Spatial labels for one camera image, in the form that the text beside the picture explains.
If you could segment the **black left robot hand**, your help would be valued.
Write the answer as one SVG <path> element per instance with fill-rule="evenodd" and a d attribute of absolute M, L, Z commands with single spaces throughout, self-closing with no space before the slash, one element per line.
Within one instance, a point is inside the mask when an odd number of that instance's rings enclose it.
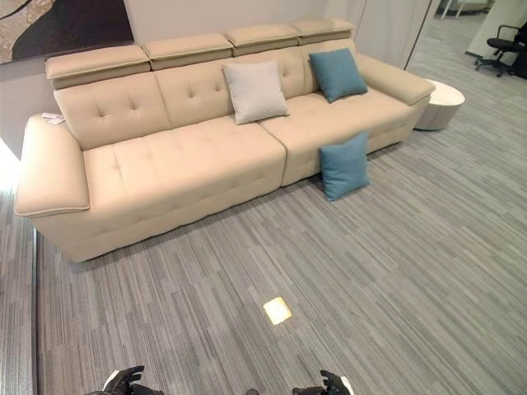
<path fill-rule="evenodd" d="M 162 395 L 163 392 L 161 390 L 155 390 L 138 383 L 144 369 L 144 365 L 137 365 L 127 369 L 115 370 L 107 378 L 103 388 L 99 391 L 92 392 L 92 394 Z"/>

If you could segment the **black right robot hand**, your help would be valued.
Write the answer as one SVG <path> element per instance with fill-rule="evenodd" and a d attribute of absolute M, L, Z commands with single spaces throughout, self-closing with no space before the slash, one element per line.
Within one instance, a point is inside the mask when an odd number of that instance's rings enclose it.
<path fill-rule="evenodd" d="M 354 395 L 351 382 L 346 376 L 337 375 L 328 370 L 321 370 L 323 386 L 293 388 L 292 395 Z"/>

